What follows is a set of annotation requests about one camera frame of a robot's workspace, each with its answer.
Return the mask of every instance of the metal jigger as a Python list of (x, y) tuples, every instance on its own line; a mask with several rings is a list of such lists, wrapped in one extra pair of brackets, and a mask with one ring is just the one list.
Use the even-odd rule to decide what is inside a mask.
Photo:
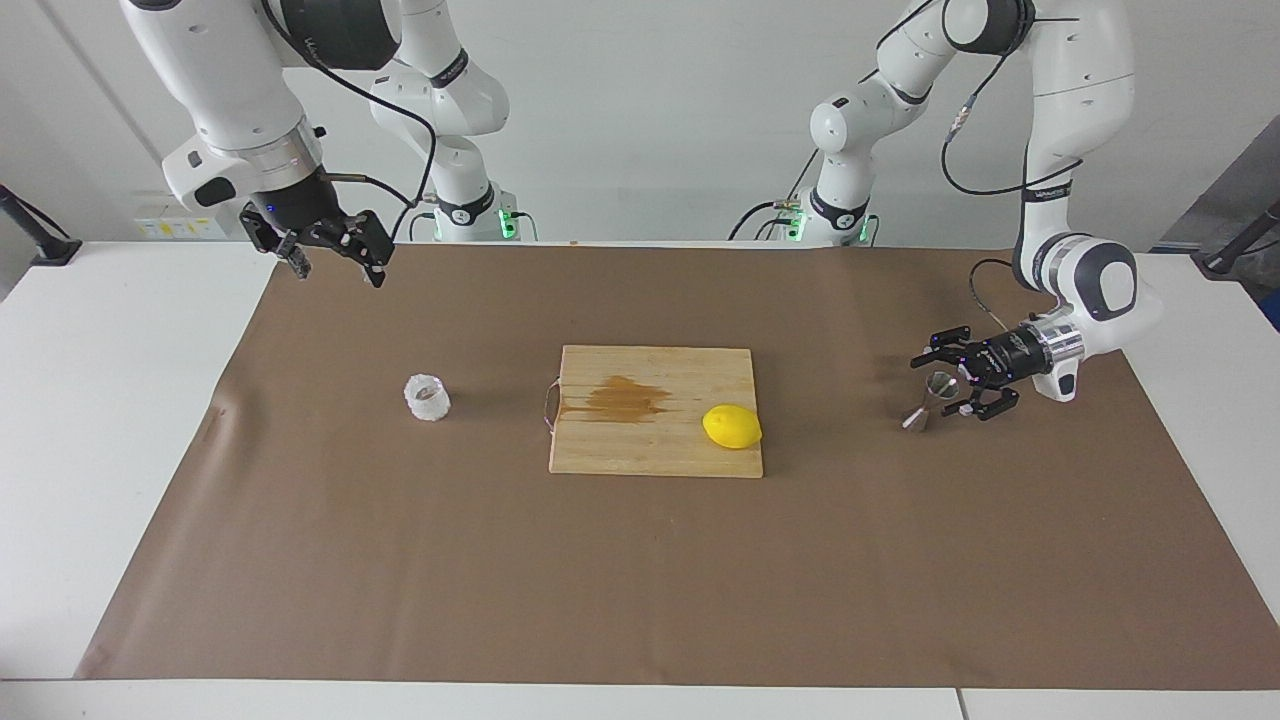
[(960, 395), (960, 380), (950, 373), (937, 372), (924, 383), (924, 401), (915, 410), (902, 415), (902, 429), (909, 433), (923, 433), (934, 410), (950, 404)]

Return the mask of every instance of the white table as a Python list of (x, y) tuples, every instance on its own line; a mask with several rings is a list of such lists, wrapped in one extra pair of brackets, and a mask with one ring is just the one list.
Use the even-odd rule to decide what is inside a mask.
[[(1140, 263), (1169, 315), (1126, 352), (1280, 616), (1280, 336), (1188, 259)], [(0, 676), (29, 679), (0, 684), (0, 717), (1280, 717), (1280, 693), (49, 682), (74, 670), (271, 266), (243, 245), (97, 243), (0, 304)]]

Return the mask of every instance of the black stand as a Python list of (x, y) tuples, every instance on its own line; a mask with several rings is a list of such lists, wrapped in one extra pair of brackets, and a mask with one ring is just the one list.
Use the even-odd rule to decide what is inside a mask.
[(0, 210), (5, 215), (13, 218), (14, 223), (22, 228), (31, 240), (40, 249), (40, 255), (36, 255), (31, 260), (32, 268), (61, 268), (63, 265), (72, 261), (76, 251), (81, 249), (83, 242), (78, 240), (60, 240), (54, 237), (41, 225), (36, 218), (31, 217), (31, 213), (22, 206), (18, 196), (9, 191), (8, 187), (0, 184)]
[(1253, 220), (1249, 227), (1240, 231), (1240, 234), (1226, 243), (1226, 247), (1208, 256), (1194, 255), (1193, 259), (1206, 273), (1225, 275), (1231, 272), (1240, 255), (1244, 255), (1245, 251), (1253, 247), (1253, 243), (1271, 232), (1271, 228), (1276, 227), (1276, 224), (1280, 224), (1280, 200), (1260, 215), (1257, 220)]

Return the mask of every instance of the green indicator light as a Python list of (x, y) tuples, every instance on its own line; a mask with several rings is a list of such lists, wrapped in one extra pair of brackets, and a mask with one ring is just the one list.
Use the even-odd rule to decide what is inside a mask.
[(516, 223), (511, 222), (511, 213), (498, 209), (498, 220), (502, 223), (502, 237), (503, 240), (511, 240), (516, 237)]
[(800, 242), (800, 238), (804, 237), (804, 225), (808, 220), (809, 220), (808, 215), (805, 215), (803, 211), (797, 214), (795, 218), (792, 218), (791, 227), (787, 228), (787, 237), (790, 237), (796, 242)]
[(876, 247), (876, 236), (879, 234), (879, 215), (867, 215), (863, 218), (863, 229), (858, 233), (858, 245), (863, 247)]

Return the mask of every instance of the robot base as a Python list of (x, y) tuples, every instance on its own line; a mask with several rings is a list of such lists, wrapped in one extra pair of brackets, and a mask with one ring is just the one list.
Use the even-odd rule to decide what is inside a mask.
[(806, 247), (820, 245), (872, 247), (876, 236), (868, 232), (872, 229), (868, 227), (868, 223), (874, 222), (876, 225), (873, 227), (876, 232), (879, 232), (879, 218), (877, 215), (864, 214), (860, 218), (854, 218), (852, 224), (847, 229), (836, 229), (824, 218), (813, 211), (808, 192), (803, 197), (800, 208), (782, 213), (782, 219), (787, 222), (787, 224), (781, 225), (782, 240), (801, 242)]
[(442, 211), (435, 214), (436, 242), (524, 242), (520, 220), (512, 214), (520, 208), (516, 196), (497, 187), (498, 201), (470, 225), (460, 225)]

